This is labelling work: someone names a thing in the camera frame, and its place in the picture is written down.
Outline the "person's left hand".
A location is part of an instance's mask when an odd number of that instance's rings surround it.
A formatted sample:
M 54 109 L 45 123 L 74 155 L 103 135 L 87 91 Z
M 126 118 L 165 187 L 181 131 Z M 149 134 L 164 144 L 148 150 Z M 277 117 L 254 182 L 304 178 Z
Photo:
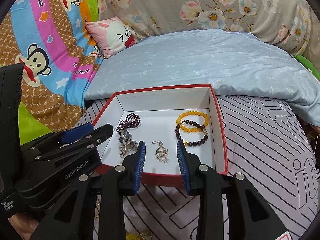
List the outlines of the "person's left hand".
M 39 222 L 27 215 L 17 213 L 8 219 L 10 224 L 22 239 L 29 240 L 39 225 Z

